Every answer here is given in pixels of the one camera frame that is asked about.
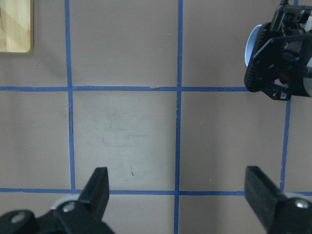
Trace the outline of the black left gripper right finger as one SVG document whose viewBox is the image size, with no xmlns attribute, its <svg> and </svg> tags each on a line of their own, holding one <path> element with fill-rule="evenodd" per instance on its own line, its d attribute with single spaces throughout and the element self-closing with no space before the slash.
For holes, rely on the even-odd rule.
<svg viewBox="0 0 312 234">
<path fill-rule="evenodd" d="M 277 223 L 277 213 L 286 202 L 285 194 L 257 166 L 247 166 L 244 196 L 256 217 L 270 232 Z"/>
</svg>

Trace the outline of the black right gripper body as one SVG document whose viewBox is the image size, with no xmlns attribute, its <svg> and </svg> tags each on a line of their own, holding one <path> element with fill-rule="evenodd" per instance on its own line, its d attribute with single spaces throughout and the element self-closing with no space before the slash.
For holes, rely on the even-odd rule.
<svg viewBox="0 0 312 234">
<path fill-rule="evenodd" d="M 244 76 L 250 92 L 273 100 L 312 96 L 312 8 L 280 4 L 262 24 Z"/>
</svg>

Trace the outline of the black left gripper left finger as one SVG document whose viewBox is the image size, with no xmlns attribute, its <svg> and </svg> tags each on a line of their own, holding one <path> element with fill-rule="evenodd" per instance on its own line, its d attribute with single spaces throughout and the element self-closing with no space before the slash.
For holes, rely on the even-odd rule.
<svg viewBox="0 0 312 234">
<path fill-rule="evenodd" d="M 107 167 L 95 168 L 78 197 L 86 210 L 97 221 L 102 221 L 109 200 L 109 178 Z"/>
</svg>

